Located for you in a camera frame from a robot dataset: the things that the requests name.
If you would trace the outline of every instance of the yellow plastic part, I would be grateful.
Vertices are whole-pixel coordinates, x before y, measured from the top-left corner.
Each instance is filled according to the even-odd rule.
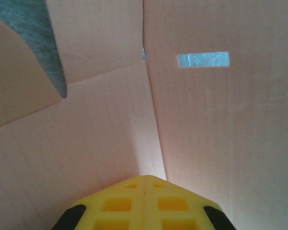
[[[214,230],[216,203],[154,176],[137,176],[72,205],[86,206],[75,230]]]

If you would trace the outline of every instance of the gray fabric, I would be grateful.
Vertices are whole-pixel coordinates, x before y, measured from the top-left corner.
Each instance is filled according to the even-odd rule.
[[[44,0],[0,0],[0,20],[31,47],[59,94],[66,98],[66,82]]]

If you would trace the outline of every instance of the yellow robot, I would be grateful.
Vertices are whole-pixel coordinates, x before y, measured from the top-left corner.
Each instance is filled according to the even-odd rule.
[[[136,176],[83,198],[52,230],[235,230],[220,206],[155,176]]]

